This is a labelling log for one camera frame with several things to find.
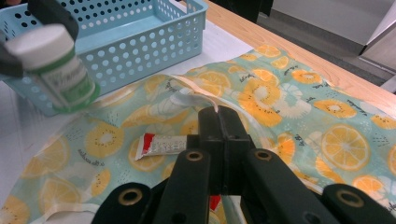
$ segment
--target toothpaste tube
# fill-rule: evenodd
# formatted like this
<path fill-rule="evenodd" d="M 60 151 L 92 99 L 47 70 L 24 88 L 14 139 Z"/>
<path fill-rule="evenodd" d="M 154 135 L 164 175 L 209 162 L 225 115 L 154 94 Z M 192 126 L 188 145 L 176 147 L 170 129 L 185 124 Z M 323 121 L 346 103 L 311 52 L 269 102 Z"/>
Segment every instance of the toothpaste tube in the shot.
<path fill-rule="evenodd" d="M 145 133 L 139 139 L 135 160 L 145 156 L 172 155 L 186 150 L 187 135 L 167 136 Z"/>

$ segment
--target green label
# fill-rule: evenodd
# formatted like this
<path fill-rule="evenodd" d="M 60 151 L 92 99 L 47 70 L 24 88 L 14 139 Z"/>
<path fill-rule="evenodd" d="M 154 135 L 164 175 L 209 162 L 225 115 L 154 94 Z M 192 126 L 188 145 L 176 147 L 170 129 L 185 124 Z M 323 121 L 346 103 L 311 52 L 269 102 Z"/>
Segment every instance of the green label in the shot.
<path fill-rule="evenodd" d="M 70 103 L 74 103 L 81 98 L 85 98 L 92 91 L 93 82 L 85 76 L 76 86 L 62 91 L 62 96 Z"/>

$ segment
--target wooden table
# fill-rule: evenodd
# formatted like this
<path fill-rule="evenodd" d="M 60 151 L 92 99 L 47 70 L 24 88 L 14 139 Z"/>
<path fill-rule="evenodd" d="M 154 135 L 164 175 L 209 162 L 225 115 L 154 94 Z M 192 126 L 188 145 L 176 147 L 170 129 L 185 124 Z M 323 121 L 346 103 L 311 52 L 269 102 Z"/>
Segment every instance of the wooden table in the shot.
<path fill-rule="evenodd" d="M 205 0 L 209 4 L 206 17 L 218 27 L 246 42 L 253 48 L 268 44 L 288 51 L 295 60 L 305 63 L 326 77 L 333 85 L 349 95 L 375 105 L 396 118 L 396 95 L 349 73 L 319 56 L 300 48 L 288 40 L 275 35 L 259 25 L 247 21 L 234 13 Z"/>

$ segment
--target white wall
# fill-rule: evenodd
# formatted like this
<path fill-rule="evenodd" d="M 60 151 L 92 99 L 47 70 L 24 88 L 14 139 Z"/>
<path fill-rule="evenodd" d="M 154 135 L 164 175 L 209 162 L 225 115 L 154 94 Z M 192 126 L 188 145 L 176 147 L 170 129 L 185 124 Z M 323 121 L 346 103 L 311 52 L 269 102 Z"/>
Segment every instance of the white wall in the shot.
<path fill-rule="evenodd" d="M 274 0 L 273 9 L 366 45 L 394 0 Z"/>
<path fill-rule="evenodd" d="M 368 43 L 372 42 L 377 36 L 387 30 L 388 27 L 390 27 L 394 22 L 396 22 L 396 1 L 393 3 L 392 7 L 388 11 L 387 15 L 385 15 L 384 19 L 376 27 Z"/>

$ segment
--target lemon slice print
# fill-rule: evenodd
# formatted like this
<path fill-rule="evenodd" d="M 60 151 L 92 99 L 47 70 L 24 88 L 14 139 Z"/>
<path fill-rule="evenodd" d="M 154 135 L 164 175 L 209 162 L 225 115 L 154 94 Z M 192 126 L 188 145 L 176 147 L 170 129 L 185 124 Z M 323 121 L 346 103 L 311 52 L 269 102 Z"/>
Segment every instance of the lemon slice print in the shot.
<path fill-rule="evenodd" d="M 239 58 L 244 59 L 246 61 L 256 61 L 257 60 L 257 56 L 254 54 L 242 54 L 241 56 L 239 56 Z"/>
<path fill-rule="evenodd" d="M 272 72 L 265 69 L 253 69 L 252 72 L 259 77 L 265 85 L 277 86 L 279 79 Z"/>
<path fill-rule="evenodd" d="M 346 124 L 336 124 L 323 135 L 321 150 L 328 161 L 347 171 L 364 167 L 371 154 L 366 138 Z"/>
<path fill-rule="evenodd" d="M 14 195 L 7 197 L 0 210 L 0 223 L 25 224 L 29 217 L 29 207 Z"/>
<path fill-rule="evenodd" d="M 238 102 L 261 125 L 274 127 L 282 120 L 282 117 L 268 104 L 275 102 L 279 98 L 280 90 L 271 86 L 260 86 L 256 82 L 258 82 L 257 79 L 249 80 L 244 91 L 239 94 Z"/>
<path fill-rule="evenodd" d="M 103 193 L 110 183 L 111 173 L 108 169 L 105 169 L 101 173 L 97 174 L 91 184 L 91 195 L 93 197 Z"/>
<path fill-rule="evenodd" d="M 157 169 L 165 160 L 165 156 L 147 156 L 136 161 L 134 158 L 137 152 L 137 146 L 139 145 L 139 139 L 134 140 L 129 148 L 128 161 L 131 165 L 139 171 L 151 172 Z"/>
<path fill-rule="evenodd" d="M 290 133 L 282 133 L 277 137 L 276 146 L 278 156 L 286 164 L 290 164 L 296 149 L 293 136 Z"/>
<path fill-rule="evenodd" d="M 239 66 L 239 65 L 233 65 L 228 69 L 229 73 L 236 73 L 236 72 L 245 72 L 245 68 Z"/>
<path fill-rule="evenodd" d="M 316 101 L 314 107 L 339 119 L 352 118 L 357 114 L 350 105 L 334 99 Z"/>
<path fill-rule="evenodd" d="M 396 119 L 388 115 L 374 115 L 371 117 L 373 123 L 382 128 L 387 130 L 396 129 Z"/>
<path fill-rule="evenodd" d="M 335 183 L 344 183 L 344 180 L 338 175 L 326 162 L 317 157 L 315 161 L 315 167 L 317 168 L 318 173 L 323 175 L 324 177 L 329 178 L 330 180 L 334 181 Z"/>
<path fill-rule="evenodd" d="M 21 177 L 35 178 L 59 171 L 68 163 L 69 155 L 70 148 L 67 140 L 64 137 L 60 137 L 29 161 Z"/>
<path fill-rule="evenodd" d="M 148 94 L 153 93 L 153 92 L 158 88 L 158 86 L 159 86 L 162 82 L 165 81 L 165 79 L 166 79 L 166 76 L 164 76 L 164 75 L 155 75 L 155 76 L 150 77 L 150 78 L 145 82 L 145 85 L 144 85 L 145 91 L 146 91 Z"/>
<path fill-rule="evenodd" d="M 307 72 L 305 70 L 295 70 L 291 73 L 291 76 L 298 82 L 304 84 L 314 84 L 314 83 L 321 83 L 322 78 L 319 74 L 314 72 Z"/>
<path fill-rule="evenodd" d="M 101 120 L 85 137 L 85 148 L 88 154 L 105 158 L 116 153 L 123 144 L 124 131 Z"/>
<path fill-rule="evenodd" d="M 128 118 L 122 123 L 121 127 L 132 127 L 138 125 L 145 125 L 150 123 L 162 122 L 163 119 L 157 118 L 150 114 L 150 105 L 143 105 L 136 109 Z"/>
<path fill-rule="evenodd" d="M 377 193 L 383 191 L 384 184 L 372 175 L 361 175 L 352 182 L 353 187 L 361 189 L 367 195 L 377 198 Z"/>
<path fill-rule="evenodd" d="M 41 214 L 62 203 L 80 203 L 80 195 L 76 186 L 61 178 L 53 177 L 46 180 L 38 192 Z"/>
<path fill-rule="evenodd" d="M 271 61 L 271 65 L 274 68 L 282 69 L 285 68 L 289 63 L 289 58 L 287 56 L 282 56 L 276 60 Z"/>
<path fill-rule="evenodd" d="M 388 167 L 390 171 L 396 175 L 396 145 L 392 147 L 388 155 Z"/>
<path fill-rule="evenodd" d="M 213 93 L 216 96 L 221 96 L 224 92 L 224 88 L 230 88 L 231 83 L 226 75 L 209 71 L 204 72 L 197 76 L 201 79 L 201 85 L 198 84 L 202 89 Z"/>
<path fill-rule="evenodd" d="M 268 58 L 275 58 L 280 55 L 280 50 L 274 46 L 262 45 L 255 50 Z"/>

